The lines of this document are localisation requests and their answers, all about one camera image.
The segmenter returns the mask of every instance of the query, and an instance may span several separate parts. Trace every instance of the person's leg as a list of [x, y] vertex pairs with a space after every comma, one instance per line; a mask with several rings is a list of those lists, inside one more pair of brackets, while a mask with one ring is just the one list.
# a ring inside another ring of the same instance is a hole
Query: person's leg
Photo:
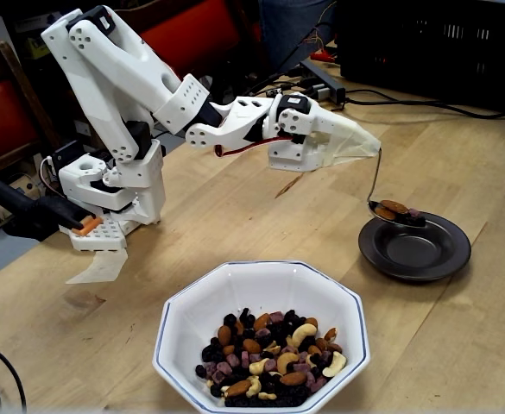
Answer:
[[[285, 72], [320, 49], [319, 41], [302, 43], [292, 57], [279, 67], [318, 23], [322, 14], [322, 22], [333, 22], [336, 8], [335, 0], [259, 0], [259, 4], [262, 43], [277, 72]], [[323, 42], [330, 40], [331, 30], [326, 25], [320, 27], [318, 33]]]

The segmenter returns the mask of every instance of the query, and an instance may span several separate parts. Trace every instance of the dark saucer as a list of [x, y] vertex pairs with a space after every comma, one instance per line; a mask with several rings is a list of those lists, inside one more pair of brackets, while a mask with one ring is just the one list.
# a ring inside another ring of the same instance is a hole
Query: dark saucer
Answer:
[[363, 226], [359, 248], [380, 272], [426, 282], [461, 270], [470, 258], [470, 242], [454, 223], [423, 212], [424, 228], [414, 229], [377, 218]]

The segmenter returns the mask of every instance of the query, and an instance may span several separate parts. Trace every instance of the white robotic arm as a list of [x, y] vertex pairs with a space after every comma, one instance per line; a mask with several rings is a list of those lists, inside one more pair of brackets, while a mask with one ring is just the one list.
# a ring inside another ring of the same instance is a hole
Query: white robotic arm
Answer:
[[209, 102], [208, 90], [193, 75], [180, 80], [106, 6], [77, 9], [41, 37], [116, 161], [109, 168], [85, 154], [58, 171], [68, 198], [105, 221], [79, 235], [61, 228], [80, 250], [123, 248], [123, 235], [160, 220], [165, 196], [161, 146], [150, 139], [154, 119], [173, 134], [185, 130], [193, 147], [239, 150], [270, 142], [270, 165], [293, 171], [334, 164], [339, 155], [373, 156], [380, 146], [355, 122], [300, 94]]

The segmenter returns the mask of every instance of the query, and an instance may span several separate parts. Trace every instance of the wooden table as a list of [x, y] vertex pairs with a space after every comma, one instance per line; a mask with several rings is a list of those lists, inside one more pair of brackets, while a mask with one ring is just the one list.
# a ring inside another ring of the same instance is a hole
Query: wooden table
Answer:
[[[0, 350], [28, 405], [190, 411], [151, 365], [164, 301], [228, 260], [297, 259], [359, 293], [367, 317], [372, 360], [326, 411], [505, 409], [505, 120], [345, 114], [382, 140], [376, 197], [459, 225], [473, 245], [464, 271], [405, 285], [366, 263], [357, 236], [375, 160], [298, 174], [269, 169], [266, 148], [220, 160], [182, 146], [163, 169], [163, 220], [129, 237], [115, 282], [65, 285], [92, 254], [61, 234], [0, 272]], [[1, 364], [0, 386], [17, 405]]]

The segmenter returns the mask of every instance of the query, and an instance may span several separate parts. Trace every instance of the red chair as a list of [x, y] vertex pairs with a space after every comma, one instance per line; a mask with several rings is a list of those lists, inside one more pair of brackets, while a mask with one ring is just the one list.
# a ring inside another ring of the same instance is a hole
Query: red chair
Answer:
[[236, 47], [268, 72], [268, 61], [240, 0], [155, 0], [142, 7], [117, 10], [180, 76], [202, 75]]
[[60, 146], [10, 45], [0, 41], [0, 170]]

